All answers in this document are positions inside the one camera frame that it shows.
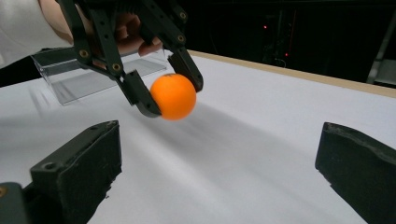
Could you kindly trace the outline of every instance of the transparent container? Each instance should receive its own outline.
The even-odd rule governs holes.
[[[81,69],[74,55],[75,52],[70,48],[44,50],[32,56],[40,75],[61,105],[117,86],[115,81],[105,75]],[[121,59],[126,73],[137,70],[140,76],[165,70],[167,65],[163,49],[144,57],[135,52]]]

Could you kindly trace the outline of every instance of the orange ball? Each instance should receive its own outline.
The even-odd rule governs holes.
[[[164,119],[184,119],[195,107],[195,88],[180,74],[168,74],[157,78],[150,92]]]

